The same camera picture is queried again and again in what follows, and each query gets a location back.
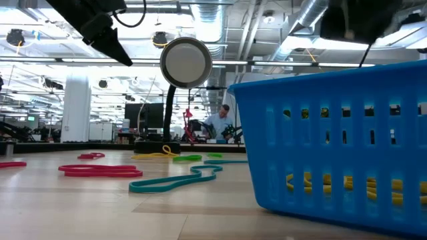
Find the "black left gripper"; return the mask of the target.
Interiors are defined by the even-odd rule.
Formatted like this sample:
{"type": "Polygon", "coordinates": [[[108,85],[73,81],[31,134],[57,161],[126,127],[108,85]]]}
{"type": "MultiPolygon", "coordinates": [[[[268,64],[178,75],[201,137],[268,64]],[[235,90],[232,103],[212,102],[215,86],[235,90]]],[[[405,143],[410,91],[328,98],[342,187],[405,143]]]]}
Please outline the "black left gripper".
{"type": "Polygon", "coordinates": [[[124,0],[46,0],[75,30],[83,42],[128,67],[132,60],[112,29],[114,13],[127,9],[124,0]]]}

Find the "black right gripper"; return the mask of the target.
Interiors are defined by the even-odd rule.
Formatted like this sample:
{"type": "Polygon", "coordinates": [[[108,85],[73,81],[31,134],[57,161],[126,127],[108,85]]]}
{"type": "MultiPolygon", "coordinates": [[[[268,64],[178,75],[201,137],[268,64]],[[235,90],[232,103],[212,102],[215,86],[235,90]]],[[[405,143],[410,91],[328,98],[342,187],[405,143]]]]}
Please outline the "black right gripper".
{"type": "Polygon", "coordinates": [[[373,44],[392,23],[402,0],[328,0],[320,37],[373,44]]]}

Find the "yellow rubber band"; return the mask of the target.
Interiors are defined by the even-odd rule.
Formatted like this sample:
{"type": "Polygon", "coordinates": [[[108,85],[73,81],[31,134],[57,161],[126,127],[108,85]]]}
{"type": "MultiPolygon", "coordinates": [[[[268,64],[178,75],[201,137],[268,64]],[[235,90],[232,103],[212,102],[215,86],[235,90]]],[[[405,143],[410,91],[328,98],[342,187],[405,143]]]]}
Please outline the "yellow rubber band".
{"type": "Polygon", "coordinates": [[[131,158],[132,159],[143,159],[143,158],[158,158],[158,157],[169,157],[169,158],[174,158],[174,157],[179,157],[178,154],[173,153],[171,151],[171,147],[169,145],[164,145],[162,147],[162,153],[148,153],[148,154],[138,154],[138,155],[133,155],[131,158]]]}
{"type": "MultiPolygon", "coordinates": [[[[344,176],[344,187],[347,190],[353,189],[353,177],[344,176]]],[[[369,177],[366,182],[367,197],[371,200],[377,199],[377,190],[376,190],[376,179],[369,177]]],[[[403,205],[404,196],[403,196],[403,181],[400,179],[392,180],[392,203],[394,205],[403,205]]],[[[427,205],[427,181],[422,181],[420,183],[420,203],[422,205],[427,205]]]]}
{"type": "MultiPolygon", "coordinates": [[[[294,174],[290,173],[286,176],[286,187],[289,191],[294,190],[294,185],[292,184],[294,178],[294,174]]],[[[310,172],[304,173],[304,192],[311,193],[312,192],[312,175],[310,172]]],[[[325,174],[323,176],[323,192],[330,194],[332,192],[332,178],[330,174],[325,174]]]]}

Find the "blue plastic slotted bin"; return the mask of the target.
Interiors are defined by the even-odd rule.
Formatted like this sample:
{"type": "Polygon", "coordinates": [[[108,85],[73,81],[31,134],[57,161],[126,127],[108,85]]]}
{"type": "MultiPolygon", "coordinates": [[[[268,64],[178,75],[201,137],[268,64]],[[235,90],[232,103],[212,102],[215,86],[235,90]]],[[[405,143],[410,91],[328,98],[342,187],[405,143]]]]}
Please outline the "blue plastic slotted bin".
{"type": "Polygon", "coordinates": [[[427,60],[232,85],[258,204],[427,239],[427,60]],[[304,192],[304,173],[312,192],[304,192]],[[286,176],[294,174],[294,190],[286,176]],[[332,192],[323,192],[330,174],[332,192]],[[353,189],[344,187],[353,177],[353,189]],[[377,199],[366,182],[376,179],[377,199]],[[403,181],[403,205],[392,180],[403,181]]]}

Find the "teal rubber band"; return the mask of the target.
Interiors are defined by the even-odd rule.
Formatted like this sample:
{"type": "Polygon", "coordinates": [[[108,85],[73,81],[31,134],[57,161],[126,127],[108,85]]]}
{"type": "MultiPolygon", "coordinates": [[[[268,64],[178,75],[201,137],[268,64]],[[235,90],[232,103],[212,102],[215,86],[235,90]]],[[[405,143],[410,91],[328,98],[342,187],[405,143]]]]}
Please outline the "teal rubber band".
{"type": "Polygon", "coordinates": [[[217,165],[197,165],[190,167],[189,175],[133,181],[129,184],[129,192],[162,193],[171,191],[184,185],[215,180],[216,173],[222,170],[223,167],[217,165]]]}

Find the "long red rubber band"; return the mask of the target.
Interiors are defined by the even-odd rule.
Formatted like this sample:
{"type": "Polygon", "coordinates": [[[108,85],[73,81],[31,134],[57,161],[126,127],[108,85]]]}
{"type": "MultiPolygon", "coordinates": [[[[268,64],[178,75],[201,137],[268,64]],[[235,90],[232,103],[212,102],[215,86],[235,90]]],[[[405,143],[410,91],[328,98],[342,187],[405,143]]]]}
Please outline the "long red rubber band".
{"type": "Polygon", "coordinates": [[[0,169],[9,168],[9,167],[26,167],[26,162],[16,161],[16,162],[0,162],[0,169]]]}

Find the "red jointed desk arm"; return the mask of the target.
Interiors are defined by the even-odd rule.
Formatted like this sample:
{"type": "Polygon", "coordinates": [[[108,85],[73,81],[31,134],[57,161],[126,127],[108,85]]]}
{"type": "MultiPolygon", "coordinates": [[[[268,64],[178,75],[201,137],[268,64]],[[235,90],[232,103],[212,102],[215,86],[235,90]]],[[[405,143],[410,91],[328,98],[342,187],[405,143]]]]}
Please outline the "red jointed desk arm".
{"type": "Polygon", "coordinates": [[[191,120],[191,118],[193,117],[192,113],[190,112],[189,109],[186,109],[185,112],[183,113],[183,120],[184,120],[184,134],[182,137],[182,141],[185,141],[187,143],[195,143],[195,135],[193,132],[193,126],[194,123],[191,120]]]}

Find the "black ceiling fixture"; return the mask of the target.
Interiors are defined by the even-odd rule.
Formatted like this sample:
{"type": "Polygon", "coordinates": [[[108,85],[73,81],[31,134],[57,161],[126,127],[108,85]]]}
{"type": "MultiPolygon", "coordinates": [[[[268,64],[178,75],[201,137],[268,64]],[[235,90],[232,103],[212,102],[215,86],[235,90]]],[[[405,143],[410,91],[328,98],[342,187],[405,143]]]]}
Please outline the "black ceiling fixture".
{"type": "Polygon", "coordinates": [[[158,49],[163,49],[167,44],[166,34],[163,31],[158,31],[151,39],[154,47],[158,49]]]}
{"type": "Polygon", "coordinates": [[[6,36],[6,42],[12,46],[22,47],[25,44],[22,29],[11,29],[6,36]]]}

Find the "white building column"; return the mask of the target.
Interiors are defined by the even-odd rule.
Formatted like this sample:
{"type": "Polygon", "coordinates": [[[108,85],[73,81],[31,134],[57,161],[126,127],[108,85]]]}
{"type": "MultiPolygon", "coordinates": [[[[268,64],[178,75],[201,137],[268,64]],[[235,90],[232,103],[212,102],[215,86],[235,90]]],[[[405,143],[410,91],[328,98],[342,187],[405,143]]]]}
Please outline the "white building column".
{"type": "Polygon", "coordinates": [[[91,110],[91,86],[87,75],[66,78],[61,142],[87,142],[91,110]]]}

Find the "black desk lamp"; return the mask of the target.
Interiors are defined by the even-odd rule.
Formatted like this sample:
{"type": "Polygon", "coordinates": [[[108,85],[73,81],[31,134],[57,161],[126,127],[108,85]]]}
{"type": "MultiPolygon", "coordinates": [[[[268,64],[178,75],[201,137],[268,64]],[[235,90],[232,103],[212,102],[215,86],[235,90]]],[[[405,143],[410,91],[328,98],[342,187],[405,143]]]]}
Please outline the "black desk lamp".
{"type": "Polygon", "coordinates": [[[163,120],[163,137],[160,141],[136,141],[134,153],[166,155],[180,154],[180,144],[171,140],[173,98],[177,89],[194,89],[204,83],[213,68],[209,49],[201,41],[180,37],[164,47],[159,60],[164,79],[169,83],[163,120]]]}

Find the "black computer monitor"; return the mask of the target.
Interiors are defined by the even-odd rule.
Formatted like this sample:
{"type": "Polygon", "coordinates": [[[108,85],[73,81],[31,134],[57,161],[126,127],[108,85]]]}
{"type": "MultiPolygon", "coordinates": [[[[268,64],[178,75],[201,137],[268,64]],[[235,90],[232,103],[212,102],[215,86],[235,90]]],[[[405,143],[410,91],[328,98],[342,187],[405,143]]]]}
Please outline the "black computer monitor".
{"type": "Polygon", "coordinates": [[[129,127],[137,128],[137,124],[142,129],[147,128],[162,128],[163,127],[163,103],[146,103],[142,107],[142,103],[132,103],[125,105],[125,118],[129,119],[129,127]]]}

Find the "white cabinets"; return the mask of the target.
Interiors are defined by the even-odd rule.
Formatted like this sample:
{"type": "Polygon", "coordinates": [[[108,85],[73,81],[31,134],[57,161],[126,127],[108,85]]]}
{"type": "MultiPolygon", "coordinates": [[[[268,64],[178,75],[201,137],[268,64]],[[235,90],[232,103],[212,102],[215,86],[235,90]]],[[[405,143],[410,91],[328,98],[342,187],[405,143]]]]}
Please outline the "white cabinets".
{"type": "Polygon", "coordinates": [[[90,141],[111,141],[113,139],[112,123],[90,123],[89,140],[90,141]]]}

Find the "person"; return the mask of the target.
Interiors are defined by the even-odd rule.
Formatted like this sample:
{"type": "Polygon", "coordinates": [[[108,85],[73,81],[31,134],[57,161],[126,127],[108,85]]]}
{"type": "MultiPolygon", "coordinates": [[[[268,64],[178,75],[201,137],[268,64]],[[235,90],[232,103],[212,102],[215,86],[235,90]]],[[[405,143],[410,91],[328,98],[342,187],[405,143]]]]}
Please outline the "person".
{"type": "Polygon", "coordinates": [[[227,127],[233,124],[233,120],[231,117],[228,116],[228,112],[230,110],[230,106],[227,104],[224,104],[221,106],[220,111],[218,113],[214,113],[213,115],[210,115],[204,123],[207,126],[212,126],[213,130],[215,131],[216,136],[212,137],[205,127],[202,127],[203,134],[208,139],[216,139],[216,140],[229,140],[233,137],[233,134],[227,134],[223,135],[222,133],[226,130],[227,127]]]}

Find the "silver ventilation duct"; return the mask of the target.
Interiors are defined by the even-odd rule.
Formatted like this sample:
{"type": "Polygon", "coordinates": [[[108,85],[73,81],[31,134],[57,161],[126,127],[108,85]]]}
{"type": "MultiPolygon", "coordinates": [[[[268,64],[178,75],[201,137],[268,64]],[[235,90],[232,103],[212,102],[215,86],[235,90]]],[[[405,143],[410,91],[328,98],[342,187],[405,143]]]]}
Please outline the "silver ventilation duct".
{"type": "Polygon", "coordinates": [[[308,39],[298,35],[313,35],[316,23],[328,8],[329,0],[304,0],[297,13],[285,18],[280,29],[281,43],[269,58],[270,61],[285,61],[294,49],[303,48],[308,39]]]}
{"type": "Polygon", "coordinates": [[[191,12],[195,19],[195,37],[209,49],[213,59],[223,59],[225,47],[224,18],[226,8],[223,5],[192,5],[191,12]]]}

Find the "black aluminium table frame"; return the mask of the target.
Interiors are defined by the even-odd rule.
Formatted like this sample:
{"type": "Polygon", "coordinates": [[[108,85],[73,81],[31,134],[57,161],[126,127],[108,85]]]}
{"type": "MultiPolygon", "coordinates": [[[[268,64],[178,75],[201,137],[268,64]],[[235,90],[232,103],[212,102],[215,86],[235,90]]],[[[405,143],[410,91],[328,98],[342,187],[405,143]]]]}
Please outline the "black aluminium table frame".
{"type": "Polygon", "coordinates": [[[138,142],[136,144],[113,143],[13,143],[13,153],[41,153],[76,150],[134,150],[135,153],[160,153],[163,146],[170,147],[173,153],[206,152],[206,153],[246,153],[243,145],[235,144],[189,144],[178,142],[138,142]]]}

